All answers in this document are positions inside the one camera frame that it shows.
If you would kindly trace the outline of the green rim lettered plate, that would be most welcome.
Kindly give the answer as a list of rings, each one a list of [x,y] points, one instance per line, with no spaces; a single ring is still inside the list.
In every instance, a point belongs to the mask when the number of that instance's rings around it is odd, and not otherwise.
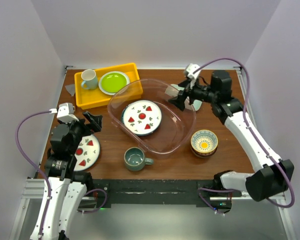
[[[129,129],[129,127],[126,126],[126,124],[124,123],[124,114],[125,114],[125,111],[126,111],[127,108],[128,108],[128,105],[123,109],[123,111],[122,111],[122,113],[121,113],[121,122],[122,122],[122,124],[123,124],[127,129]]]

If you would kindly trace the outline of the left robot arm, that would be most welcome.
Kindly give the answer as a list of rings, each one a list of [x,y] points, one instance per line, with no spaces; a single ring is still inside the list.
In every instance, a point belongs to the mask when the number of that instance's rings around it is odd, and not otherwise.
[[[102,115],[88,111],[83,118],[70,122],[59,120],[51,131],[50,145],[44,173],[42,202],[33,232],[32,240],[67,240],[70,225],[84,196],[94,190],[92,175],[75,172],[75,153],[83,137],[102,130]]]

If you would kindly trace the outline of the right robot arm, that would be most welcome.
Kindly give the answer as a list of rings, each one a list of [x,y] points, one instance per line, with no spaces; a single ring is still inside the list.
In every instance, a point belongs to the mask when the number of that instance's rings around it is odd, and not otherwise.
[[[291,190],[294,165],[283,160],[265,142],[239,99],[232,96],[232,78],[225,70],[212,72],[210,83],[200,84],[199,70],[185,70],[182,88],[169,103],[183,111],[186,100],[209,103],[213,114],[235,136],[251,162],[254,173],[239,173],[232,170],[214,176],[213,192],[220,197],[230,190],[247,192],[260,202],[264,199]]]

